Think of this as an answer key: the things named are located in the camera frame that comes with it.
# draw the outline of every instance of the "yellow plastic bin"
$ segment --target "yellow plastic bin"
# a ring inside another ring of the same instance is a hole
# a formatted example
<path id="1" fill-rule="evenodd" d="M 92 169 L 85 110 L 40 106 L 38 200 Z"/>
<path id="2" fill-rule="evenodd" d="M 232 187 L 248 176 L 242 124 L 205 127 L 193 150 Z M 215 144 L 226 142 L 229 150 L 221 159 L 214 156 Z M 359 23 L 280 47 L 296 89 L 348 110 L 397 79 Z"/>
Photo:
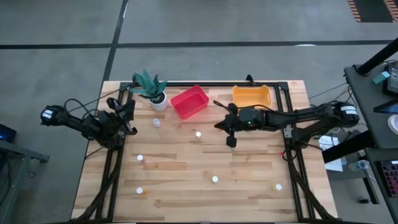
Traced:
<path id="1" fill-rule="evenodd" d="M 232 89 L 232 102 L 238 107 L 263 105 L 270 107 L 271 95 L 266 85 L 261 87 L 239 88 L 234 86 Z"/>

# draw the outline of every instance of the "concrete floor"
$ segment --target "concrete floor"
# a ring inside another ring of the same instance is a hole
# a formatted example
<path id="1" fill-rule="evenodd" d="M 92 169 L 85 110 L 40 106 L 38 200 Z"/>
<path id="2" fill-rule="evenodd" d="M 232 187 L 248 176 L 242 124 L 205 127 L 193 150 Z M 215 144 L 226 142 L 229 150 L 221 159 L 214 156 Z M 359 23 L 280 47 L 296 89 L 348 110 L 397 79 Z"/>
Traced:
<path id="1" fill-rule="evenodd" d="M 122 0 L 0 0 L 0 44 L 111 43 Z M 385 40 L 398 24 L 354 21 L 345 0 L 129 0 L 120 43 L 189 41 Z M 110 80 L 143 68 L 166 80 L 305 80 L 308 95 L 344 83 L 343 68 L 383 45 L 119 49 Z M 0 123 L 18 145 L 51 154 L 26 178 L 12 223 L 70 218 L 87 141 L 67 128 L 40 125 L 46 105 L 98 97 L 109 49 L 0 50 Z M 343 88 L 311 100 L 330 101 Z M 392 223 L 385 204 L 360 205 L 361 180 L 331 183 L 340 218 Z"/>

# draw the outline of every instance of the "wooden tabletop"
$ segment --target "wooden tabletop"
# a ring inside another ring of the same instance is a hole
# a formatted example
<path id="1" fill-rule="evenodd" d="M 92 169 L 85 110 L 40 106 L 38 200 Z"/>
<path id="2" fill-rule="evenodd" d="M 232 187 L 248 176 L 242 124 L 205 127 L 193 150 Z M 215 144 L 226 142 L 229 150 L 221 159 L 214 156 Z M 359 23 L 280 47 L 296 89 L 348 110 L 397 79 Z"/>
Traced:
<path id="1" fill-rule="evenodd" d="M 288 83 L 294 109 L 309 107 L 304 82 Z M 105 82 L 101 95 L 117 90 L 119 84 Z M 214 128 L 215 123 L 224 119 L 226 111 L 212 101 L 227 105 L 232 100 L 232 88 L 203 87 L 210 99 L 207 108 L 181 120 L 170 99 L 187 89 L 167 87 L 168 106 L 159 112 L 152 110 L 147 100 L 134 97 L 136 110 L 131 124 L 138 134 L 126 139 L 113 221 L 297 221 L 287 162 L 279 154 L 284 150 L 282 133 L 239 132 L 236 133 L 238 146 L 231 150 L 225 145 L 227 134 Z M 272 89 L 272 108 L 276 110 L 274 92 Z M 98 109 L 111 111 L 106 98 L 99 102 Z M 154 118 L 159 118 L 160 128 L 152 124 Z M 195 137 L 197 131 L 202 134 L 199 140 Z M 99 147 L 91 142 L 87 153 Z M 139 154 L 144 155 L 144 163 L 137 160 Z M 312 192 L 336 217 L 321 152 L 309 147 L 303 150 L 303 157 Z M 105 158 L 103 149 L 85 161 L 72 218 L 81 215 L 98 193 Z M 219 178 L 216 184 L 211 181 L 214 175 Z M 282 190 L 274 190 L 276 184 L 282 185 Z M 136 194 L 138 187 L 143 188 L 143 194 Z M 300 198 L 307 214 L 302 191 Z"/>

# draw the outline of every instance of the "green plant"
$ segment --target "green plant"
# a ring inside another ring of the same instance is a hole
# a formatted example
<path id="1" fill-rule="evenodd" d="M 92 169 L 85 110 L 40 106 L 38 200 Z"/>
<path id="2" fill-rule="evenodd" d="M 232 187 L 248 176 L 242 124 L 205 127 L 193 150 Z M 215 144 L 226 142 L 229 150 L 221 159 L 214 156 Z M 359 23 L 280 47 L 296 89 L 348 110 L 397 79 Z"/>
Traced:
<path id="1" fill-rule="evenodd" d="M 134 72 L 134 77 L 141 86 L 141 90 L 132 88 L 130 91 L 139 94 L 144 99 L 150 99 L 151 101 L 159 101 L 162 92 L 166 88 L 167 81 L 159 82 L 157 75 L 152 80 L 147 71 L 142 71 L 142 75 Z"/>

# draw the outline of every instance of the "red plastic bin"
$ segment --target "red plastic bin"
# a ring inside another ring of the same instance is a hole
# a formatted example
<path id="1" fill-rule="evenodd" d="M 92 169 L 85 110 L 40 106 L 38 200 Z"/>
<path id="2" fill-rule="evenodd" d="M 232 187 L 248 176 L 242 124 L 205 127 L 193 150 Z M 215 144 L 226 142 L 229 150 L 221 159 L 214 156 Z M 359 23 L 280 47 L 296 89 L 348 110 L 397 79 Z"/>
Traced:
<path id="1" fill-rule="evenodd" d="M 195 85 L 189 90 L 171 99 L 175 111 L 181 119 L 187 119 L 207 107 L 209 98 L 200 86 Z"/>

